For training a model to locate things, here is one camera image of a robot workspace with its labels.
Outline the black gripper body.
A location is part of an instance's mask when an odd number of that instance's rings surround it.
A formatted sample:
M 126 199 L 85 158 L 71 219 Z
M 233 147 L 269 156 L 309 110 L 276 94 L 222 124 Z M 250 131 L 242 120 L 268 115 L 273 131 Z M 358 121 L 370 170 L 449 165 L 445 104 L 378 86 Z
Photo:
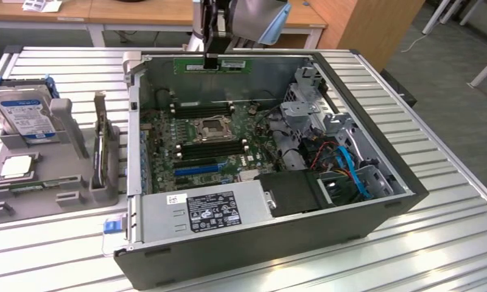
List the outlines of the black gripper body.
M 201 34 L 204 54 L 222 54 L 230 44 L 232 32 L 228 28 L 230 1 L 200 1 Z

